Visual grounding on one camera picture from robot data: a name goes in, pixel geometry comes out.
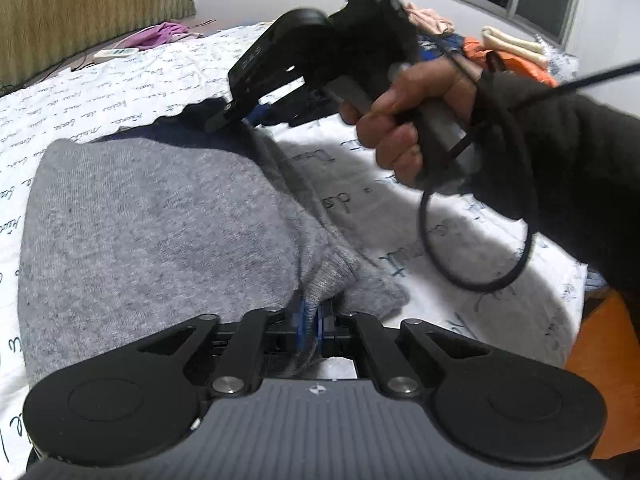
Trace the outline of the right hand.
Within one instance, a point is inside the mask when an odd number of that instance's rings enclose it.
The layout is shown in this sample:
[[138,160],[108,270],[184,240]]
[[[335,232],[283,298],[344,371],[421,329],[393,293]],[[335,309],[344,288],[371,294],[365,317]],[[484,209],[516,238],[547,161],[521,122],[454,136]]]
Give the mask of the right hand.
[[423,166],[419,133],[411,124],[401,124],[398,114],[413,110],[425,100],[441,100],[460,122],[470,120],[476,96],[474,82],[483,70],[465,58],[457,58],[470,78],[458,71],[446,58],[421,62],[401,72],[390,88],[362,114],[347,102],[340,106],[342,121],[354,126],[357,139],[365,148],[375,151],[379,167],[393,171],[399,183],[416,188]]

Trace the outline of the right forearm in dark sleeve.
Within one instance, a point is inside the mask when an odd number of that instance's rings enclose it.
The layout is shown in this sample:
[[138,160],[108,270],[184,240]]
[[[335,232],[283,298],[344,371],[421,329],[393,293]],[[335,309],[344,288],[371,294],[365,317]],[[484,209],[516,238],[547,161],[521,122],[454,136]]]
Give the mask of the right forearm in dark sleeve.
[[593,266],[639,311],[639,121],[580,94],[521,110],[544,84],[486,73],[482,85],[510,110],[526,140],[539,229]]

